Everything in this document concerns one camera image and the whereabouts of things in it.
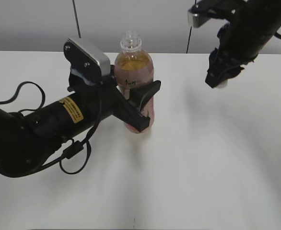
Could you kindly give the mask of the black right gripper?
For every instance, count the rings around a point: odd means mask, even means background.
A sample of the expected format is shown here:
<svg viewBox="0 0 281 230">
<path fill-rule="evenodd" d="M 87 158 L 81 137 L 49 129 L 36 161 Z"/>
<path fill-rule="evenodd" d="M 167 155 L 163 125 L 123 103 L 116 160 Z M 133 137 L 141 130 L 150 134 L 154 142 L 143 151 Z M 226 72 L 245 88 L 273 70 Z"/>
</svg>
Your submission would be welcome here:
<svg viewBox="0 0 281 230">
<path fill-rule="evenodd" d="M 241 40 L 239 30 L 230 23 L 225 24 L 217 33 L 219 47 L 209 56 L 209 69 L 205 83 L 211 88 L 238 76 L 246 65 L 258 56 L 258 51 L 249 52 L 246 39 Z"/>
</svg>

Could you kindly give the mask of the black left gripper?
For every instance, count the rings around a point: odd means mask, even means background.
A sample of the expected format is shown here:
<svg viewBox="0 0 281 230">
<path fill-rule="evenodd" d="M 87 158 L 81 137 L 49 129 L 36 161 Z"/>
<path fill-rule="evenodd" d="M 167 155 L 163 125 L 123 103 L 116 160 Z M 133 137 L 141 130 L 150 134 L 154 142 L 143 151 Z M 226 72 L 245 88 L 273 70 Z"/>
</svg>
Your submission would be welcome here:
<svg viewBox="0 0 281 230">
<path fill-rule="evenodd" d="M 150 118 L 141 114 L 149 100 L 160 90 L 161 81 L 155 80 L 129 92 L 125 99 L 117 88 L 114 70 L 100 84 L 89 85 L 86 78 L 76 69 L 70 70 L 68 90 L 78 97 L 78 105 L 86 114 L 87 120 L 102 120 L 113 115 L 142 132 L 149 127 Z"/>
</svg>

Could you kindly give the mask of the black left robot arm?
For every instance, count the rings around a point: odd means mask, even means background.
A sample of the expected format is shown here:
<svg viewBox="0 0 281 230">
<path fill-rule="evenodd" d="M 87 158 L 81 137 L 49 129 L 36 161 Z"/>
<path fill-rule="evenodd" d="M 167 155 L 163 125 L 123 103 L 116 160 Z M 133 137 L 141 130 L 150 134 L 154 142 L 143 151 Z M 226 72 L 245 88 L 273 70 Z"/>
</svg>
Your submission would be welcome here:
<svg viewBox="0 0 281 230">
<path fill-rule="evenodd" d="M 94 86 L 75 75 L 69 80 L 69 96 L 49 105 L 42 103 L 28 115 L 0 109 L 0 174 L 29 176 L 82 150 L 90 157 L 90 138 L 111 115 L 140 132 L 149 126 L 150 118 L 141 109 L 160 90 L 159 80 L 133 89 L 128 99 L 117 88 L 113 74 Z"/>
</svg>

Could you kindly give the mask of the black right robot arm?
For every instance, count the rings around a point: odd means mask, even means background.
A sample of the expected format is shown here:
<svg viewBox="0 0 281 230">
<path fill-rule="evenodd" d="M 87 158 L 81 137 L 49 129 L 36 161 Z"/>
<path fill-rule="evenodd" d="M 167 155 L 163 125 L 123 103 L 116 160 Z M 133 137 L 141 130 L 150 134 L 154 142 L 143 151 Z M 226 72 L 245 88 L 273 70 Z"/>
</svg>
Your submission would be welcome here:
<svg viewBox="0 0 281 230">
<path fill-rule="evenodd" d="M 219 47 L 209 56 L 205 82 L 215 88 L 254 61 L 281 27 L 281 0 L 249 0 L 218 32 Z"/>
</svg>

